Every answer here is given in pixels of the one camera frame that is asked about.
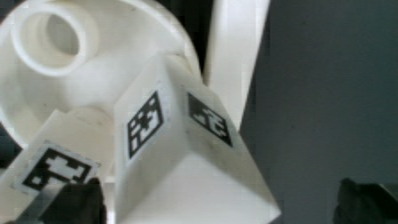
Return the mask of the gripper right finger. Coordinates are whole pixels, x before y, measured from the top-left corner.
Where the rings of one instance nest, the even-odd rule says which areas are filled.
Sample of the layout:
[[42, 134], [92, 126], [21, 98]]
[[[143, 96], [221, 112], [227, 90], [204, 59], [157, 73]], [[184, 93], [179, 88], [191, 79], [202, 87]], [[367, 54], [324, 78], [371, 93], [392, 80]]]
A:
[[331, 224], [398, 224], [398, 183], [340, 180]]

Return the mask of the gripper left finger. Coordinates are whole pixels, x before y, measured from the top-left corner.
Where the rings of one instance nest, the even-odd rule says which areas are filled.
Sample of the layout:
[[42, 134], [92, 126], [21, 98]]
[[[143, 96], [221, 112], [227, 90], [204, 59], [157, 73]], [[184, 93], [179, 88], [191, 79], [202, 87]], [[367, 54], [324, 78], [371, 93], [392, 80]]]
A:
[[106, 224], [99, 179], [47, 184], [10, 224]]

